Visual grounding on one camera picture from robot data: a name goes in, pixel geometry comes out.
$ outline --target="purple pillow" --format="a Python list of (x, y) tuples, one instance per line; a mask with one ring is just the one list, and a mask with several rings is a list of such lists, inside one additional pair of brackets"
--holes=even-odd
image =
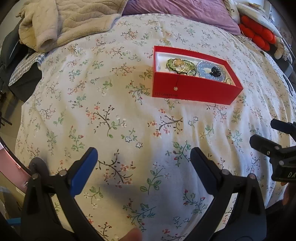
[(123, 11), (123, 15), (143, 13), (175, 14), (240, 34), (223, 0), (129, 0)]

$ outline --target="black charm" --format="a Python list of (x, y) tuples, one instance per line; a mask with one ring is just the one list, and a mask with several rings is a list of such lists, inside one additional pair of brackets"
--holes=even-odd
[(211, 69), (211, 73), (210, 75), (214, 76), (214, 77), (220, 77), (221, 76), (221, 71), (218, 67), (214, 66), (212, 69)]

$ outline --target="finger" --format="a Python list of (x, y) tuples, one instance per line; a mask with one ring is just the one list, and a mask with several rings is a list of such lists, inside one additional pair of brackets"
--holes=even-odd
[(134, 228), (130, 230), (126, 234), (126, 236), (121, 238), (119, 241), (142, 241), (142, 232), (139, 229)]
[(284, 192), (284, 198), (283, 198), (283, 205), (286, 205), (289, 202), (289, 186), (286, 188), (285, 192)]

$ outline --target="red jewelry box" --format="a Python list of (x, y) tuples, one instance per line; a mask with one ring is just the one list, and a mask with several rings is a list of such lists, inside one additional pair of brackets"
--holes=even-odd
[[(184, 55), (223, 65), (228, 72), (228, 75), (231, 77), (233, 84), (230, 85), (196, 76), (159, 72), (156, 66), (157, 53)], [(243, 87), (239, 79), (225, 60), (191, 50), (154, 46), (153, 97), (195, 100), (230, 105), (242, 90)]]

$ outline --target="bed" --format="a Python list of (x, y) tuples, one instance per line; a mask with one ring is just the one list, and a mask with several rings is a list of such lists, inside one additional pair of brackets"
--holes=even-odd
[[(243, 91), (229, 106), (151, 97), (154, 45), (225, 59)], [(133, 227), (143, 240), (186, 237), (212, 200), (190, 163), (193, 147), (233, 175), (254, 173), (266, 207), (282, 198), (285, 187), (271, 180), (268, 159), (249, 138), (294, 145), (270, 121), (295, 120), (296, 93), (272, 58), (245, 37), (174, 15), (131, 15), (107, 33), (55, 49), (41, 68), (42, 80), (22, 106), (16, 156), (25, 165), (38, 156), (56, 174), (95, 147), (97, 165), (75, 199), (105, 240)]]

